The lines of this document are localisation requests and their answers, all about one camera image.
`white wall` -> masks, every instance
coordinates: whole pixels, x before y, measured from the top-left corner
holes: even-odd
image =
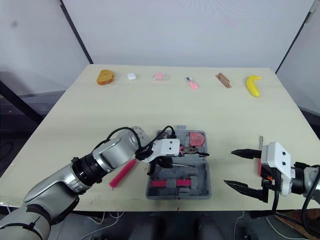
[[[0,34],[0,78],[18,95],[66,90],[89,64],[58,0],[1,0]]]
[[[276,70],[313,0],[64,0],[100,64]]]
[[[320,115],[320,6],[303,27],[278,78],[299,107]]]

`open tool case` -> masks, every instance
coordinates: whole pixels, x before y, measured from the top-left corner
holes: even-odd
[[[200,153],[207,153],[207,139],[204,131],[186,130],[186,126],[177,126],[176,138],[184,147],[190,145],[190,133],[200,133],[204,142],[201,146],[195,146]],[[155,167],[153,175],[148,179],[146,198],[150,200],[173,199],[209,199],[211,197],[210,175],[208,163],[203,155],[184,154],[172,157],[173,163],[178,165],[173,168]]]

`banana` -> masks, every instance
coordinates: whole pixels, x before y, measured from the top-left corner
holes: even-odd
[[[260,91],[257,88],[257,86],[255,85],[255,80],[256,79],[261,79],[260,76],[257,75],[251,75],[248,76],[248,78],[245,81],[245,85],[248,88],[249,92],[256,98],[260,97]]]

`white eraser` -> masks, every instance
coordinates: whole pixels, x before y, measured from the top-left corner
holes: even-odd
[[[137,79],[137,76],[133,72],[130,72],[130,73],[128,73],[128,79],[135,80],[135,79]]]

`cable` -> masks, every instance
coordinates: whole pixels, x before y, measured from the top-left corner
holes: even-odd
[[[289,236],[285,236],[283,234],[281,234],[280,232],[277,231],[277,229],[275,229],[275,227],[271,224],[271,222],[269,221],[268,217],[266,216],[265,219],[267,220],[267,222],[269,223],[270,227],[277,233],[279,234],[281,237],[285,238],[285,239],[291,239],[291,240],[309,240],[308,238],[303,238],[303,237],[289,237]]]
[[[280,218],[289,220],[289,221],[291,221],[291,222],[293,222],[293,223],[295,223],[295,224],[298,224],[298,225],[300,225],[300,226],[302,226],[302,227],[304,226],[301,222],[299,222],[299,221],[297,221],[297,220],[295,220],[295,219],[293,219],[293,218],[291,218],[291,217],[289,217],[289,216],[287,216],[287,215],[284,215],[284,214],[282,214],[282,213],[280,213],[280,212],[278,212],[278,211],[276,211],[274,214],[275,214],[276,216],[280,217]]]
[[[282,213],[280,213],[280,212],[278,212],[278,211],[276,211],[274,214],[275,214],[276,216],[280,217],[280,218],[286,219],[286,220],[288,220],[288,221],[290,221],[290,222],[293,222],[294,224],[298,224],[298,225],[304,227],[304,225],[302,224],[302,222],[299,222],[299,221],[295,220],[294,218],[291,218],[291,217],[289,217],[289,216],[287,216],[287,215],[284,215],[284,214],[282,214]],[[312,229],[312,230],[315,231],[316,233],[318,232],[318,231],[317,231],[315,228],[313,228],[312,226],[308,226],[308,227],[309,227],[309,229]]]
[[[135,139],[136,139],[136,141],[138,143],[138,149],[142,148],[141,142],[140,142],[140,138],[138,137],[138,134],[135,132],[135,130],[133,130],[131,127],[123,126],[123,127],[117,128],[116,130],[112,131],[109,134],[109,136],[105,140],[101,141],[97,146],[95,146],[95,148],[93,150],[97,149],[102,144],[105,144],[106,142],[108,142],[113,134],[115,134],[116,132],[119,132],[121,130],[129,130],[129,131],[131,131],[133,133],[133,135],[135,136]]]
[[[11,153],[12,149],[14,148],[14,144],[13,144],[12,142],[7,142],[7,143],[4,143],[4,144],[2,144],[2,145],[0,146],[0,151],[1,151],[1,149],[4,148],[6,145],[10,145],[10,149],[9,149],[9,151],[8,151],[5,155],[3,155],[3,156],[0,158],[0,160],[4,159],[6,156],[8,156],[8,154]]]
[[[236,226],[237,226],[238,220],[242,219],[244,215],[245,215],[245,211],[242,211],[242,215],[235,220],[234,228],[233,228],[233,240],[235,240],[235,237],[236,237]]]
[[[92,231],[92,232],[84,235],[83,237],[81,237],[79,240],[85,239],[86,237],[90,236],[91,234],[94,234],[94,233],[99,232],[99,231],[101,231],[101,230],[103,230],[103,229],[107,229],[107,228],[110,228],[110,227],[116,225],[117,222],[119,221],[119,218],[120,218],[120,217],[119,217],[119,212],[117,212],[117,218],[116,218],[116,221],[115,221],[114,223],[112,223],[112,224],[110,224],[110,225],[108,225],[108,226],[99,228],[98,230]]]
[[[306,195],[306,198],[305,198],[305,201],[303,203],[302,210],[301,210],[301,219],[302,219],[302,224],[303,224],[305,230],[308,232],[308,234],[310,234],[312,236],[315,236],[317,238],[320,238],[320,234],[316,235],[315,232],[310,231],[310,228],[309,228],[308,223],[307,223],[306,214],[307,214],[308,204],[309,204],[309,202],[310,202],[310,200],[311,200],[311,198],[312,198],[312,196],[313,196],[313,194],[314,194],[314,192],[316,190],[316,187],[318,185],[319,180],[320,180],[320,168],[318,168],[318,173],[317,173],[317,175],[316,175],[316,177],[314,179],[314,182],[313,182],[308,194]]]
[[[92,217],[89,217],[88,216],[88,218],[91,220],[91,221],[93,221],[93,222],[95,222],[96,224],[102,224],[103,222],[104,222],[104,220],[105,220],[105,215],[106,215],[106,212],[104,211],[103,212],[103,215],[102,215],[102,219],[101,219],[101,221],[96,221],[96,220],[94,220]]]
[[[125,211],[122,212],[122,213],[120,214],[119,218],[121,218],[125,213],[126,213]],[[110,215],[110,217],[112,217],[113,219],[117,219],[117,218],[118,218],[117,216],[113,216],[113,215],[111,214],[111,212],[109,212],[109,215]]]
[[[273,199],[273,204],[272,204],[272,212],[275,212],[277,210],[279,202],[279,190],[274,190],[274,199]]]
[[[164,129],[162,129],[162,131],[151,142],[149,142],[146,146],[144,146],[144,148],[149,145],[152,145],[155,142],[155,140],[157,140],[158,137],[161,136],[168,128],[171,129],[171,135],[175,136],[176,132],[175,132],[174,128],[172,126],[168,125]]]

